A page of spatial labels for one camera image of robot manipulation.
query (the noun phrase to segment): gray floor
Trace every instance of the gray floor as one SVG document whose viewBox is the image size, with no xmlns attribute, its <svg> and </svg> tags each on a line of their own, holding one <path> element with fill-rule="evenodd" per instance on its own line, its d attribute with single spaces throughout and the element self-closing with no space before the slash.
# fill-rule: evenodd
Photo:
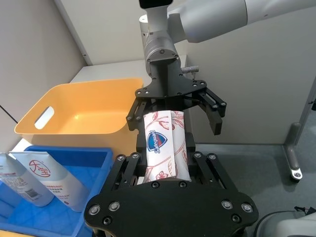
<svg viewBox="0 0 316 237">
<path fill-rule="evenodd" d="M 197 145 L 197 151 L 214 152 L 240 192 L 249 195 L 264 215 L 294 206 L 316 207 L 316 112 L 311 111 L 295 148 L 303 179 L 290 179 L 282 146 Z M 254 228 L 245 236 L 252 237 Z"/>
</svg>

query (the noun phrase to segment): black mounting bracket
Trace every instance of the black mounting bracket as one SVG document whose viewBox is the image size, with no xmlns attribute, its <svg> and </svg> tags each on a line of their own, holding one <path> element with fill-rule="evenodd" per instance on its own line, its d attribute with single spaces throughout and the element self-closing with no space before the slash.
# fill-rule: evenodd
<svg viewBox="0 0 316 237">
<path fill-rule="evenodd" d="M 129 130 L 138 128 L 144 114 L 160 110 L 183 111 L 200 106 L 206 113 L 214 135 L 222 129 L 226 102 L 207 88 L 203 80 L 186 78 L 177 59 L 150 63 L 152 82 L 136 90 L 136 99 L 126 117 Z"/>
<path fill-rule="evenodd" d="M 163 179 L 137 185 L 146 157 L 119 155 L 100 194 L 84 211 L 95 237 L 234 237 L 258 219 L 213 154 L 187 149 L 192 182 Z"/>
</svg>

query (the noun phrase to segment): white robotic arm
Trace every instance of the white robotic arm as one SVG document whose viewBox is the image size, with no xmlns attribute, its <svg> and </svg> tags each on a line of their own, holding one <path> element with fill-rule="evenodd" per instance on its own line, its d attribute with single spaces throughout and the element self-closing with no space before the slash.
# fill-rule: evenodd
<svg viewBox="0 0 316 237">
<path fill-rule="evenodd" d="M 312 6 L 316 6 L 316 0 L 189 0 L 169 13 L 169 33 L 175 42 L 197 43 Z M 179 35 L 179 28 L 183 28 L 184 34 Z"/>
<path fill-rule="evenodd" d="M 177 58 L 177 42 L 202 42 L 256 21 L 316 6 L 316 0 L 187 0 L 167 12 L 172 0 L 139 2 L 147 11 L 139 21 L 149 75 L 150 62 Z"/>
</svg>

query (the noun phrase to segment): basket handle hole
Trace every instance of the basket handle hole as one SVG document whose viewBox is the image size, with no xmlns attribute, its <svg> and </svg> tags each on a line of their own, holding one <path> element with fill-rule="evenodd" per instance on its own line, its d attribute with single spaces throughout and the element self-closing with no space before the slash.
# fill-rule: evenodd
<svg viewBox="0 0 316 237">
<path fill-rule="evenodd" d="M 47 107 L 43 113 L 38 117 L 38 119 L 35 121 L 34 125 L 37 129 L 43 129 L 45 125 L 50 121 L 50 119 L 53 117 L 55 111 L 53 107 L 49 106 Z"/>
</svg>

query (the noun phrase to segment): safeguard logo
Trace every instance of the safeguard logo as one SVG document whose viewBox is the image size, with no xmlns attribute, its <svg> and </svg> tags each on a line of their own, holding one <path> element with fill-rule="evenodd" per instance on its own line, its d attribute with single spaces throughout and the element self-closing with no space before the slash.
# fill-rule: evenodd
<svg viewBox="0 0 316 237">
<path fill-rule="evenodd" d="M 147 138 L 147 149 L 148 151 L 155 153 L 160 153 L 160 148 L 168 141 L 168 139 L 159 132 L 155 130 L 149 131 Z"/>
</svg>

